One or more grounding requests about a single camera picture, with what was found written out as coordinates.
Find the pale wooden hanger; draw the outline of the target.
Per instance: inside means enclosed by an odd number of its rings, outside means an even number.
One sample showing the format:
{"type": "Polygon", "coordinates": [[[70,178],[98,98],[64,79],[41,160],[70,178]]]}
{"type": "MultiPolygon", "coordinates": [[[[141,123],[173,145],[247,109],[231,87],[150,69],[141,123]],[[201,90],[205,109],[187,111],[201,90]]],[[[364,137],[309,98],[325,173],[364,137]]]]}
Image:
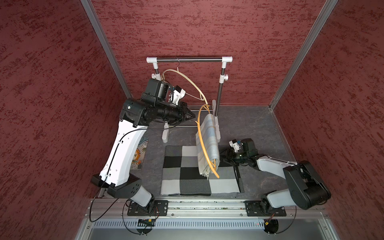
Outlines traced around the pale wooden hanger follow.
{"type": "Polygon", "coordinates": [[[199,99],[200,101],[204,102],[206,105],[208,105],[208,100],[205,96],[205,94],[202,92],[202,90],[184,73],[180,72],[179,68],[176,69],[166,69],[161,73],[161,80],[166,80],[165,73],[172,72],[176,73],[179,76],[183,77],[185,80],[187,80],[199,93],[199,98],[195,97],[195,99],[199,99]]]}

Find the black grey white checked scarf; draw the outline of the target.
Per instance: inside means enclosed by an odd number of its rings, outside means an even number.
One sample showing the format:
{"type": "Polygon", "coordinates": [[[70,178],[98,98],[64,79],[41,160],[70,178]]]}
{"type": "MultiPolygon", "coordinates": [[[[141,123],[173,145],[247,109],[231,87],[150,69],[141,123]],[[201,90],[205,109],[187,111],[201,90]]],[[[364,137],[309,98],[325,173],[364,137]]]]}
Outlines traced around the black grey white checked scarf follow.
{"type": "Polygon", "coordinates": [[[195,146],[167,146],[163,164],[161,195],[164,196],[224,196],[243,193],[243,183],[237,167],[224,161],[214,174],[200,175],[195,146]]]}

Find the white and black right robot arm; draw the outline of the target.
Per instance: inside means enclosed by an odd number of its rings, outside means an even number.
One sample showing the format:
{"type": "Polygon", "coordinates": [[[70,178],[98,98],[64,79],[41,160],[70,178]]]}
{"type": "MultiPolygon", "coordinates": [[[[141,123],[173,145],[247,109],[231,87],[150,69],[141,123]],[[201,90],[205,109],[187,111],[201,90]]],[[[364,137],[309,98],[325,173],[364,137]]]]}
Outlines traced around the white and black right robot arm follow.
{"type": "Polygon", "coordinates": [[[238,167],[247,165],[257,171],[283,178],[288,188],[262,195],[260,207],[264,214],[282,207],[308,210],[325,204],[332,196],[323,179],[308,161],[289,162],[261,154],[252,139],[232,140],[230,147],[220,153],[221,160],[238,167]]]}

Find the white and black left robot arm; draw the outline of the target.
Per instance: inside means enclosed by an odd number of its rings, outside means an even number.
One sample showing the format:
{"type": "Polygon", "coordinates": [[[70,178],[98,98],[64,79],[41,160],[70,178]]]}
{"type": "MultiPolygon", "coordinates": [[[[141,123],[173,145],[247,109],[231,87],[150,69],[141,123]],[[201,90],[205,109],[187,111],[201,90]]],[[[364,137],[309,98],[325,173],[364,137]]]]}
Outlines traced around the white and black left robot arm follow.
{"type": "Polygon", "coordinates": [[[119,116],[118,133],[109,158],[100,173],[91,182],[116,199],[129,199],[150,212],[154,197],[142,186],[142,180],[130,174],[131,164],[145,131],[153,121],[178,125],[195,118],[181,99],[185,91],[170,83],[149,79],[140,99],[125,100],[119,116]]]}

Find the colourful illustrated booklet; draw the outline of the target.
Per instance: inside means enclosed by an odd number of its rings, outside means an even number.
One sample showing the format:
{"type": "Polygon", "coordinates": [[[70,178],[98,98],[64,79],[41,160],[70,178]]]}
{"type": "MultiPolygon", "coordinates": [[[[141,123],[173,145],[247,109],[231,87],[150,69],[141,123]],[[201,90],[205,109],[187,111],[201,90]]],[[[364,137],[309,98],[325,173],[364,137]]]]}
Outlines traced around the colourful illustrated booklet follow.
{"type": "Polygon", "coordinates": [[[147,151],[148,141],[148,137],[141,138],[131,163],[131,170],[140,170],[142,168],[147,151]]]}

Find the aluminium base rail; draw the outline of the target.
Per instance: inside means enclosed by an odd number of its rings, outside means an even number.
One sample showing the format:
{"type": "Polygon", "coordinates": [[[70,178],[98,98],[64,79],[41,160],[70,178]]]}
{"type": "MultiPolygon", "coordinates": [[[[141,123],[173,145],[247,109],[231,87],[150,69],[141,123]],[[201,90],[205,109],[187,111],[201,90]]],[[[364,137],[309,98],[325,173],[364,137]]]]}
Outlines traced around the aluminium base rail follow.
{"type": "MultiPolygon", "coordinates": [[[[245,201],[247,199],[202,199],[202,198],[168,198],[159,199],[156,202],[156,213],[152,216],[161,218],[178,219],[269,219],[266,217],[249,217],[246,212],[245,201]]],[[[273,217],[272,219],[329,219],[330,216],[322,206],[309,210],[298,207],[285,207],[285,217],[273,217]]],[[[114,200],[112,198],[97,198],[91,202],[86,216],[92,219],[98,217],[143,217],[144,213],[136,210],[126,199],[114,200]]]]}

